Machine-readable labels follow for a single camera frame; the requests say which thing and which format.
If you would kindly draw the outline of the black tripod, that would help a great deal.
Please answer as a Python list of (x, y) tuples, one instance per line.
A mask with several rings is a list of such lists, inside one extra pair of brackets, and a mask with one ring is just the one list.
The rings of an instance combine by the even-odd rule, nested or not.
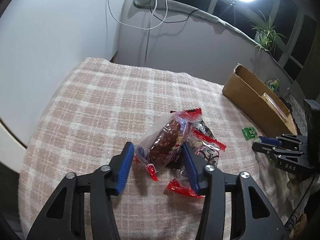
[(223, 19), (225, 17), (225, 14), (231, 14), (233, 23), (231, 23), (232, 26), (236, 26), (236, 0), (232, 0), (221, 12), (220, 18)]

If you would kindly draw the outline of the potted spider plant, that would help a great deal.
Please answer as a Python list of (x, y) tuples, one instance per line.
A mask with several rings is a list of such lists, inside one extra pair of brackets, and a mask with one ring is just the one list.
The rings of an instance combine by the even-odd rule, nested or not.
[(270, 15), (268, 16), (268, 18), (266, 18), (260, 10), (258, 11), (263, 16), (264, 25), (251, 25), (252, 30), (255, 30), (256, 36), (258, 38), (257, 45), (255, 47), (258, 48), (258, 50), (263, 49), (266, 52), (271, 52), (272, 50), (275, 50), (276, 40), (282, 37), (285, 38), (285, 35), (276, 32), (276, 26), (273, 25)]

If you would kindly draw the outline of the pink packaged bread loaf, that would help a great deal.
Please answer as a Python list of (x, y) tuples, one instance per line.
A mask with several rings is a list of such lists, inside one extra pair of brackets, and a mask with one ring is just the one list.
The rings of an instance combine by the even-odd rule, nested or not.
[(284, 111), (267, 93), (264, 93), (261, 97), (277, 113), (283, 122), (288, 122), (289, 110), (287, 108), (286, 111)]

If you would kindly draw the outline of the brown cardboard box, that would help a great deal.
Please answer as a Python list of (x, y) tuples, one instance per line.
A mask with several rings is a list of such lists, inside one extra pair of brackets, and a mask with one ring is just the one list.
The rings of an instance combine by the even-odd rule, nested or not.
[(287, 107), (253, 72), (241, 64), (237, 64), (234, 68), (222, 93), (251, 118), (266, 136), (297, 134), (290, 111), (288, 122), (283, 122), (261, 96), (267, 93), (284, 111)]

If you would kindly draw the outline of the grey windowsill cloth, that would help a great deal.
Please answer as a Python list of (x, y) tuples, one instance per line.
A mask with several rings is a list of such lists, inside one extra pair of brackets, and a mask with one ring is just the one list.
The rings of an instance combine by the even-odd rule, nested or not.
[(153, 24), (165, 22), (150, 31), (132, 31), (125, 59), (135, 66), (186, 72), (223, 85), (240, 63), (262, 81), (278, 78), (281, 84), (292, 81), (279, 64), (243, 32), (229, 23), (188, 5), (164, 0), (133, 0), (128, 16), (146, 23), (156, 9)]

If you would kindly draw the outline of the small green candy packet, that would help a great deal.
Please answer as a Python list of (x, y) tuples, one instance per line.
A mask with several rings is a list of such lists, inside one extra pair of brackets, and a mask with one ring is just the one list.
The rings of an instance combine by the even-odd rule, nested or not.
[(241, 129), (241, 132), (246, 140), (255, 139), (258, 136), (254, 126), (244, 127)]

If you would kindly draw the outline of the red wrapper snack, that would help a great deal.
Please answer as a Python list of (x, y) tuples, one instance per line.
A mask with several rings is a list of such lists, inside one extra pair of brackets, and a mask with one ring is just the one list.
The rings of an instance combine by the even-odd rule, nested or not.
[(177, 178), (173, 178), (171, 181), (169, 181), (166, 189), (169, 191), (172, 191), (174, 193), (186, 196), (186, 197), (193, 197), (193, 198), (204, 198), (205, 197), (205, 196), (196, 194), (195, 191), (193, 189), (191, 189), (190, 186), (184, 185)]

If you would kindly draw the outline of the clear red nut bar pack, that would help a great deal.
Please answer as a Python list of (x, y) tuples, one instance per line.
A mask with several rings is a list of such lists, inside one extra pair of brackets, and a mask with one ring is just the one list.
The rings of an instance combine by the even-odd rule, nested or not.
[(201, 120), (202, 109), (170, 112), (159, 118), (135, 144), (136, 159), (150, 178), (157, 181), (157, 172), (180, 154), (180, 148)]

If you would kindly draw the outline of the green tissue box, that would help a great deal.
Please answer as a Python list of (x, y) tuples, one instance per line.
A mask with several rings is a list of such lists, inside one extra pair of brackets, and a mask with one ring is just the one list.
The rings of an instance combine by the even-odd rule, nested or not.
[(279, 83), (276, 77), (265, 81), (265, 85), (273, 92), (279, 89)]

